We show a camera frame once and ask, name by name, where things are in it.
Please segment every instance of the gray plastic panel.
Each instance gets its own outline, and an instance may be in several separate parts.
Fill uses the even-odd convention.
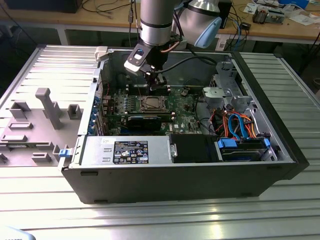
[[[92,82],[93,74],[98,63],[95,61],[96,47],[68,47],[51,46],[39,48],[30,58],[24,68],[23,74],[19,74],[11,86],[7,99],[1,99],[0,108],[0,136],[7,138],[25,136],[26,142],[21,144],[10,141],[9,150],[5,142],[0,142],[1,153],[7,157],[5,163],[0,161],[0,167],[4,166],[56,166],[59,157],[57,150],[65,145],[73,147],[78,136],[81,120],[81,112],[86,105],[87,95]],[[62,127],[55,130],[50,120],[46,118],[42,102],[35,97],[39,88],[50,89],[50,99],[56,102],[61,109],[59,121]],[[26,103],[30,111],[20,110],[21,104],[16,104],[16,116],[25,116],[26,119],[14,119],[10,108],[15,102]],[[68,115],[69,106],[79,106],[81,112],[78,119],[70,120]],[[32,127],[18,129],[9,128],[14,123],[30,123]],[[44,150],[36,147],[37,144],[51,143],[52,147]],[[33,153],[48,153],[51,161],[33,161]]]

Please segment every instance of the white cable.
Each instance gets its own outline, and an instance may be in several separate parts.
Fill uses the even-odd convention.
[[[320,86],[320,78],[315,78],[315,79],[313,79],[313,82],[314,82],[314,84]]]
[[[19,41],[19,37],[20,37],[20,34],[22,32],[22,29],[20,29],[20,32],[18,33],[18,35],[16,36],[16,40],[14,42],[14,48],[15,48],[15,53],[20,57],[20,58],[23,58],[19,52],[18,52],[18,49],[17,49],[17,44],[18,44],[18,41]]]

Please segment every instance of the slotted metal surface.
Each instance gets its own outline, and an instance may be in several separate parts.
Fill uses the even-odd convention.
[[[260,63],[257,55],[253,71],[270,69],[268,75],[274,69],[285,69],[281,60],[261,56],[277,67],[263,59]],[[264,79],[276,84],[259,79],[266,91],[307,93],[294,78]],[[285,93],[270,98],[291,126],[310,167],[292,180],[275,183],[260,197],[87,205],[79,201],[56,167],[0,168],[0,221],[39,240],[320,239],[320,131],[310,123],[319,121],[319,109],[308,104],[313,99],[307,95],[302,96],[306,103],[299,104],[278,101],[288,98]]]

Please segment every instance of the blue latch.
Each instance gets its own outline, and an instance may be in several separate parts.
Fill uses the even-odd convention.
[[[59,152],[60,158],[70,158],[72,157],[72,150],[71,149],[61,149]]]
[[[234,139],[230,139],[230,138],[221,138],[218,141],[218,147],[220,149],[222,148],[237,148],[237,142]]]
[[[266,148],[269,149],[270,146],[271,146],[269,139],[265,138],[263,141],[264,141],[264,144],[265,144]]]

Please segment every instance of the power supply label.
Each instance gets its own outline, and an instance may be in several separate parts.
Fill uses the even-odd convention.
[[[114,164],[148,164],[148,141],[115,141]]]

